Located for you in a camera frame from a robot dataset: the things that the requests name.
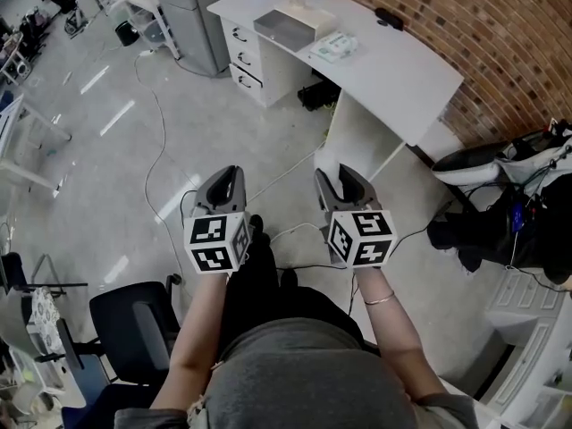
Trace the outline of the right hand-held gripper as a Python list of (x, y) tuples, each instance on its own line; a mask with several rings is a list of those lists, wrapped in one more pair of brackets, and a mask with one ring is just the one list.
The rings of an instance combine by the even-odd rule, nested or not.
[(373, 185), (359, 172), (340, 164), (343, 201), (327, 174), (315, 170), (318, 202), (327, 225), (324, 242), (331, 263), (345, 268), (379, 268), (397, 245), (398, 235), (391, 212), (382, 209)]

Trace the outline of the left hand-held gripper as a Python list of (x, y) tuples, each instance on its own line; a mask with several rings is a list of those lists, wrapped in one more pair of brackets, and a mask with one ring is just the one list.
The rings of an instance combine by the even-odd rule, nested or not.
[(184, 249), (197, 274), (232, 275), (244, 264), (251, 243), (250, 214), (214, 214), (206, 207), (245, 209), (243, 169), (229, 165), (208, 178), (197, 190), (195, 206), (183, 220)]

